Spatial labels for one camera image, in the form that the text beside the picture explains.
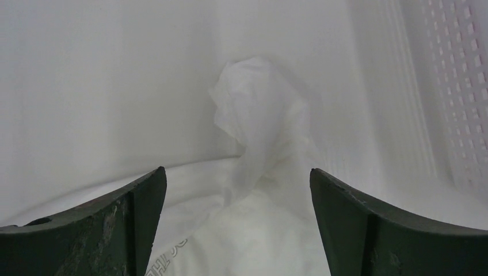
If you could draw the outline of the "white plastic basket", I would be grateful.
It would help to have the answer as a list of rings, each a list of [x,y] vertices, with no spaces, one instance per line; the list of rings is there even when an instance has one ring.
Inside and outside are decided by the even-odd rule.
[[[487,200],[487,2],[401,1],[434,158]]]

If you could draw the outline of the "white printed t-shirt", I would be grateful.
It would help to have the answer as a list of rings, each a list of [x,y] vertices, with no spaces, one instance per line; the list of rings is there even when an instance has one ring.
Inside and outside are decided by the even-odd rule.
[[[331,275],[310,172],[429,219],[487,231],[487,200],[434,158],[414,70],[315,89],[275,59],[149,81],[119,68],[1,69],[1,228],[23,226],[163,167],[144,275]]]

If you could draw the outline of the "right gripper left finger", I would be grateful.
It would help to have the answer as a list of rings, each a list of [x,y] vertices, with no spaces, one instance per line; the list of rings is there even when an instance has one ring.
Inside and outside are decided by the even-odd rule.
[[[144,275],[167,188],[163,167],[108,194],[1,228],[2,275]]]

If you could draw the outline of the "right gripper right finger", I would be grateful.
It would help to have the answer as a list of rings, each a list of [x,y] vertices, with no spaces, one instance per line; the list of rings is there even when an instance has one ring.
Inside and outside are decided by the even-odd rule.
[[[331,275],[486,275],[487,231],[423,217],[310,172]]]

